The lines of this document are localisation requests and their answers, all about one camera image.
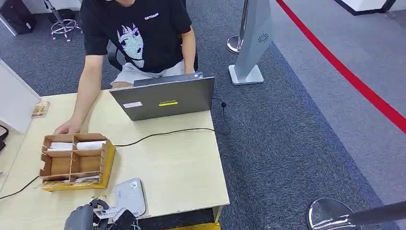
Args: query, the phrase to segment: laptop lid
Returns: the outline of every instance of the laptop lid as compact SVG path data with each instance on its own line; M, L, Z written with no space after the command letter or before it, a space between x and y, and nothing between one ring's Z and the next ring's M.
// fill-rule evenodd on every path
M133 121L210 110L214 77L194 75L148 79L110 93Z

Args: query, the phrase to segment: yellow sticker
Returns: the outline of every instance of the yellow sticker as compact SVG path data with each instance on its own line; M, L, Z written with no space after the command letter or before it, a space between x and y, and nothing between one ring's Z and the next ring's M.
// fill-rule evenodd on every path
M167 106L167 105L174 105L174 104L178 104L178 102L162 103L162 104L159 104L159 106Z

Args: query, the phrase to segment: black bag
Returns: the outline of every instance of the black bag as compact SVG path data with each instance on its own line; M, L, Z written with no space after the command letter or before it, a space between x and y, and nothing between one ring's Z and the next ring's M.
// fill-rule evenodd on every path
M34 15L21 0L5 1L0 8L0 13L19 35L32 32L37 23Z

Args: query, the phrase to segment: black t-shirt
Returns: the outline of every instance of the black t-shirt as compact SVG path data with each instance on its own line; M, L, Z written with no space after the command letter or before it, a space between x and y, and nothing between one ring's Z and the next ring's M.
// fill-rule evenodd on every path
M107 54L111 40L127 62L145 72L161 72L183 59L180 34L192 23L181 0L135 0L129 7L84 0L80 16L86 55Z

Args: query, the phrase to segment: man's right arm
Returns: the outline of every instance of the man's right arm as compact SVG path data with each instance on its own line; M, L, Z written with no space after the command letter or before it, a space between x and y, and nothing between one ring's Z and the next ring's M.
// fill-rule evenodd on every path
M79 80L78 95L72 117L58 127L54 134L79 133L91 105L99 95L102 83L103 56L88 55Z

